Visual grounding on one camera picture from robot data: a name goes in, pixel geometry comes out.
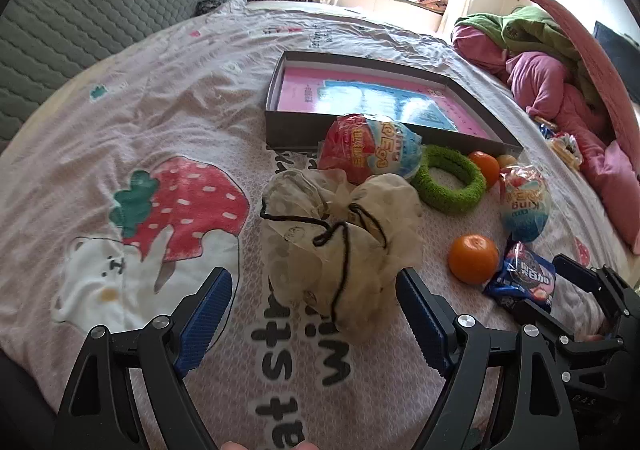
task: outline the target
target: open box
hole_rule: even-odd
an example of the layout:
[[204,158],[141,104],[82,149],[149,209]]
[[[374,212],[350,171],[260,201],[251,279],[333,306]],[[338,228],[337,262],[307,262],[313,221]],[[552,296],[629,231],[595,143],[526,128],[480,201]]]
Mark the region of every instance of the open box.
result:
[[468,154],[518,157],[522,145],[486,107],[447,76],[393,62],[284,52],[271,78],[266,142],[315,151],[337,116],[384,115],[422,137]]

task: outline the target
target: quilted headboard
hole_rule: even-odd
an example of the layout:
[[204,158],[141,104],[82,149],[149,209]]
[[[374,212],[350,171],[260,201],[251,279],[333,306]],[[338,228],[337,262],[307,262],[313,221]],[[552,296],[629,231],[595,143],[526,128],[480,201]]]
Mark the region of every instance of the quilted headboard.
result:
[[201,0],[10,0],[0,16],[0,151],[95,62],[190,18]]

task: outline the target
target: blue gripper pad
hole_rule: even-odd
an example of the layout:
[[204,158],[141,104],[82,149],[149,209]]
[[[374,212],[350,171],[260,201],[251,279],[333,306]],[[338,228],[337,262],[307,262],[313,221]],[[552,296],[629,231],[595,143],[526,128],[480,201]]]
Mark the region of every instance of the blue gripper pad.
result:
[[180,355],[175,361],[174,369],[181,378],[191,369],[198,367],[204,358],[211,338],[231,300],[232,288],[231,274],[223,270],[180,332]]
[[396,278],[396,297],[402,312],[427,365],[436,369],[443,378],[449,378],[454,366],[449,358],[446,334],[406,271],[398,273]]

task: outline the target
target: bed sheet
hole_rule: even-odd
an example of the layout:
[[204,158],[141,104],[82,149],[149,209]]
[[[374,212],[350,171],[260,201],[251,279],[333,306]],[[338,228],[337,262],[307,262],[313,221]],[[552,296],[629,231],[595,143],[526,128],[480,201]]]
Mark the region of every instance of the bed sheet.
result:
[[[635,260],[593,190],[547,148],[505,87],[441,40],[313,8],[234,1],[159,32],[69,81],[0,156],[0,345],[55,409],[87,326],[132,329],[170,313],[220,265],[233,274],[232,305],[186,379],[218,443],[290,448],[304,436],[321,448],[412,445],[443,381],[401,312],[373,339],[350,344],[304,305],[274,303],[264,274],[262,189],[276,172],[315,163],[263,141],[267,86],[283,50],[383,58],[454,78],[500,117],[525,146],[521,159],[549,182],[555,206],[536,251],[578,258],[581,246],[592,265],[632,277]],[[127,208],[127,196],[141,208]],[[450,277],[443,254],[465,233],[504,245],[497,189],[461,218],[424,207],[418,273],[456,312],[516,329],[479,288]],[[578,335],[597,330],[592,297],[559,278],[555,299],[553,314]],[[488,419],[496,380],[488,372],[477,425]],[[162,448],[141,375],[132,381],[150,446]]]

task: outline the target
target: black drawstring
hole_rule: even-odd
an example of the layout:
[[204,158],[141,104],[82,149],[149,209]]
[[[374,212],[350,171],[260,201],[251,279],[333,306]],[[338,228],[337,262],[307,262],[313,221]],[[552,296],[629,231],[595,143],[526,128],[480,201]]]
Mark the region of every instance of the black drawstring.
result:
[[[340,296],[342,295],[342,292],[344,291],[344,288],[347,285],[347,274],[349,273],[349,255],[351,252],[351,243],[349,239],[348,224],[345,221],[338,221],[336,224],[331,226],[326,221],[322,221],[321,219],[315,219],[313,217],[301,217],[301,216],[295,216],[295,215],[275,216],[275,215],[267,214],[266,208],[267,208],[266,201],[264,200],[264,198],[262,198],[262,208],[260,209],[260,217],[263,219],[268,219],[269,221],[297,221],[299,223],[308,223],[308,224],[313,224],[313,225],[317,225],[325,228],[325,231],[323,233],[321,233],[319,236],[314,237],[312,240],[313,245],[318,248],[327,244],[329,240],[331,240],[331,238],[334,236],[335,231],[338,228],[342,227],[342,240],[344,241],[344,258],[342,259],[342,277],[340,278],[338,289],[334,293],[334,299],[331,301],[331,322],[333,322],[335,325],[335,308],[337,307],[338,300],[340,300]],[[364,215],[365,217],[369,218],[372,221],[372,223],[380,231],[380,234],[382,235],[382,238],[384,240],[383,247],[386,249],[386,236],[378,220],[375,217],[373,217],[369,212],[364,210],[364,208],[357,203],[351,203],[349,205],[349,210],[354,212],[354,214],[356,214],[360,218],[360,222],[363,224],[363,228],[367,230],[367,232],[369,230],[367,229],[367,224],[362,219],[362,215]]]

